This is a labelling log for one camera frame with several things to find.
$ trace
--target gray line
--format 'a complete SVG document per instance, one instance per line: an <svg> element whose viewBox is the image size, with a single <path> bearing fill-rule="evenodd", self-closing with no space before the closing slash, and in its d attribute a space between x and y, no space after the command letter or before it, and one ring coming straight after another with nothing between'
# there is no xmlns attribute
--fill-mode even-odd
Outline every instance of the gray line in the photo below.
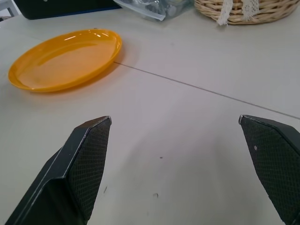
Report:
<svg viewBox="0 0 300 225"><path fill-rule="evenodd" d="M177 83L181 83L181 84L184 84L184 85L193 87L193 88L197 88L197 89L200 89L200 90L203 90L203 91L210 92L210 93L212 93L212 94L216 94L216 95L219 95L219 96L222 96L222 97L225 97L225 98L229 98L229 99L232 99L232 100L235 100L235 101L238 101L238 102L242 102L242 103L245 103L245 104L248 104L248 105L252 105L252 106L255 106L255 107L258 107L258 108L261 108L261 109L269 110L269 111L274 112L274 113L279 113L279 114L281 114L281 115L288 116L288 117L292 117L292 118L294 118L294 119L300 120L300 117L292 116L292 115L286 114L286 113L284 113L284 112L279 112L279 111L276 111L276 110L273 110L273 109L269 109L269 108L266 108L266 107L263 107L263 106L260 106L260 105L255 105L255 104L250 103L250 102L245 102L245 101L243 101L243 100L240 100L240 99L237 99L237 98L234 98L234 97L230 97L230 96L227 96L227 95L223 95L223 94L217 93L217 92L212 91L212 90L200 88L200 87L194 86L194 85L189 84L189 83L184 83L184 82L182 82L182 81L177 81L177 80L174 80L174 79L172 79L172 78L164 77L164 76L162 76L162 75L154 74L154 73L151 73L151 72L142 70L142 69L137 69L137 68L134 68L134 67L131 67L131 66L124 65L124 64L122 64L122 63L118 63L118 62L114 62L114 63L119 64L119 65L122 65L122 66L125 66L125 67L128 67L128 68L136 69L136 70L145 72L145 73L147 73L147 74L155 75L155 76L158 76L158 77L167 79L167 80L169 80L169 81L174 81L174 82L177 82Z"/></svg>

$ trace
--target clear plastic bag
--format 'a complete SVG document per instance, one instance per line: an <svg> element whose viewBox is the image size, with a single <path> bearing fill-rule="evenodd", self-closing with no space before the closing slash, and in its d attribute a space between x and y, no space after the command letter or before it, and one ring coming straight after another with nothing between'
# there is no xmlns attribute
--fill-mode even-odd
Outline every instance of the clear plastic bag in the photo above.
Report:
<svg viewBox="0 0 300 225"><path fill-rule="evenodd" d="M146 18L163 21L181 14L192 6L192 0L114 0L123 8L129 8Z"/></svg>

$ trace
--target white table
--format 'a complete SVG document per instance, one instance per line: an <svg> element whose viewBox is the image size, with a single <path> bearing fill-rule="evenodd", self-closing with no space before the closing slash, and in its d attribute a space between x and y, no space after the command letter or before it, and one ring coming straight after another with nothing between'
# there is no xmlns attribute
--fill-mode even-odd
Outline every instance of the white table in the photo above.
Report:
<svg viewBox="0 0 300 225"><path fill-rule="evenodd" d="M299 17L296 11L276 23L223 30L193 11L162 24L123 10L1 22L0 221L74 127L110 115L105 173L89 225L282 225L256 176L238 118L250 114L300 130L292 117L300 116L293 96L299 94ZM9 84L9 66L24 51L94 27L115 30L124 40L106 77L53 94ZM275 44L285 53L282 65L283 55L270 49ZM261 67L272 62L277 64Z"/></svg>

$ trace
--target plastic plate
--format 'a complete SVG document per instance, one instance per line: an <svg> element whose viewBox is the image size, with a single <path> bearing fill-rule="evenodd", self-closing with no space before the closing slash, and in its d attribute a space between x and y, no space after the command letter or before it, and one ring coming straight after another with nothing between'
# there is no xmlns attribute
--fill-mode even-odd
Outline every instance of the plastic plate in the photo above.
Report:
<svg viewBox="0 0 300 225"><path fill-rule="evenodd" d="M47 40L18 58L8 72L24 90L58 91L101 73L118 55L122 40L110 30L80 30Z"/></svg>

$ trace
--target wicker basket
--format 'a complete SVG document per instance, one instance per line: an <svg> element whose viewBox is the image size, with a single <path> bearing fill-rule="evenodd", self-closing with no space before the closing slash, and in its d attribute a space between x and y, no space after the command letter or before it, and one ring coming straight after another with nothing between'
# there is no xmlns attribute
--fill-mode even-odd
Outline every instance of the wicker basket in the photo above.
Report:
<svg viewBox="0 0 300 225"><path fill-rule="evenodd" d="M300 0L259 0L259 14L249 21L243 20L241 0L233 0L233 7L228 18L230 24L257 24L269 23L291 14L300 3ZM195 0L195 7L202 14L218 20L223 0Z"/></svg>

